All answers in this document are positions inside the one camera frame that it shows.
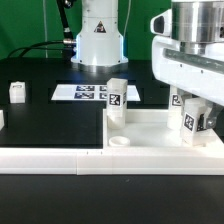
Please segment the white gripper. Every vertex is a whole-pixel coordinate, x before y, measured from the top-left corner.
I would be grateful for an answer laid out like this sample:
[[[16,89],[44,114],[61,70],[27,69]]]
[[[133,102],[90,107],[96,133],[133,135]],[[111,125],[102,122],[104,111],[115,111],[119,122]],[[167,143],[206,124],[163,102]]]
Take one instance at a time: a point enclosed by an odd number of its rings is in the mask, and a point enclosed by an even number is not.
[[[224,8],[171,8],[150,29],[155,78],[179,88],[180,115],[192,94],[209,100],[205,128],[214,129],[224,106]]]

